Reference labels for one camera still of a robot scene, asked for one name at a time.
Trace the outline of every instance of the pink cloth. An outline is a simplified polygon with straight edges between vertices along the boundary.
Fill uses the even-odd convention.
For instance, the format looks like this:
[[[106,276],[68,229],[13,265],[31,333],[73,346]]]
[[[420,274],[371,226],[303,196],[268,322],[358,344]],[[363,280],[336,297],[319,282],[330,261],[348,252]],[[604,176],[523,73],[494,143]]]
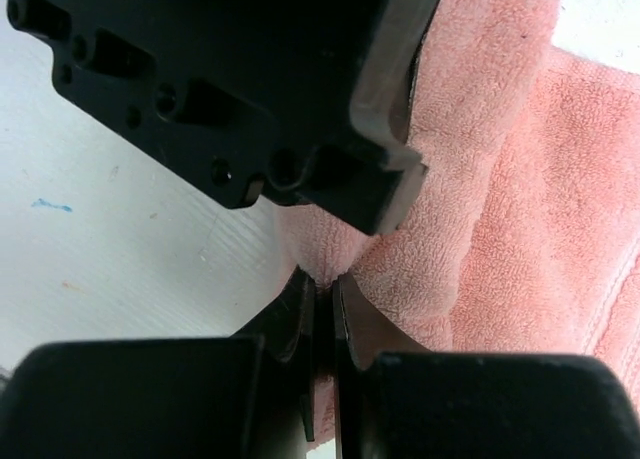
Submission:
[[[558,4],[442,0],[406,224],[368,239],[304,207],[281,211],[284,240],[323,284],[352,269],[431,349],[595,355],[640,405],[640,77],[553,48]]]

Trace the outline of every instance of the pink towel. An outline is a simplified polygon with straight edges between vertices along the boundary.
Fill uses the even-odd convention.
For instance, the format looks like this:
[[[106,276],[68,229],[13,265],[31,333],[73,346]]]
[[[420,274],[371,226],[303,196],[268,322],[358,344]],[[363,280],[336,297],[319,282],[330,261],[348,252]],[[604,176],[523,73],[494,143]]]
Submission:
[[[640,77],[553,48],[558,4],[442,0],[406,224],[368,239],[304,207],[281,211],[284,239],[322,284],[352,269],[431,349],[596,355],[640,405]]]

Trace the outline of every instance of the towel fold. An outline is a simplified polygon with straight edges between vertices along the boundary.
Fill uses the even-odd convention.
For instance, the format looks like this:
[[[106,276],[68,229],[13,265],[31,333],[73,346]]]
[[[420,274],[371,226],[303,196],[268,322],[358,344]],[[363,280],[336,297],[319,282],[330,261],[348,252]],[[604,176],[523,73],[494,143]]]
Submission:
[[[409,142],[430,172],[406,223],[367,239],[309,206],[280,211],[283,237],[321,284],[352,269],[431,349],[596,355],[638,404],[640,77],[553,48],[559,1],[442,0]]]

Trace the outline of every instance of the towel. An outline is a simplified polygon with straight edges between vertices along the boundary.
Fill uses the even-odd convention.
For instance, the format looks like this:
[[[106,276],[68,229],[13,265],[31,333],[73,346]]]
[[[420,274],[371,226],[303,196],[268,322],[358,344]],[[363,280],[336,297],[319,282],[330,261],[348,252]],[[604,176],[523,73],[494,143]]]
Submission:
[[[352,270],[441,351],[595,355],[640,405],[640,77],[551,46],[560,0],[442,0],[409,145],[429,175],[399,231],[279,211],[321,285]],[[318,444],[331,438],[318,387]]]

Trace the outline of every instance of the round hole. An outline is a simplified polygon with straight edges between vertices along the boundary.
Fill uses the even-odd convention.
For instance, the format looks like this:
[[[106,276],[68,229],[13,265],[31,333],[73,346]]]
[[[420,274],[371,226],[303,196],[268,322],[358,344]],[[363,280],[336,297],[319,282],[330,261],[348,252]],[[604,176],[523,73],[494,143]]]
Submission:
[[[160,114],[169,114],[176,108],[176,90],[169,84],[162,84],[156,92],[156,109]]]
[[[20,19],[20,7],[16,1],[9,1],[7,4],[7,17],[11,24],[15,24]]]
[[[60,82],[63,84],[71,84],[73,81],[73,71],[68,65],[64,65],[60,68]]]
[[[76,36],[73,38],[71,44],[71,55],[76,61],[84,61],[87,58],[87,41],[82,36]]]
[[[142,113],[140,112],[140,109],[130,106],[127,109],[126,122],[129,129],[137,129],[142,122]]]
[[[296,153],[291,149],[277,151],[269,161],[269,179],[278,189],[288,189],[300,179]]]
[[[216,186],[224,186],[231,181],[231,168],[224,159],[215,158],[211,163],[211,180]]]

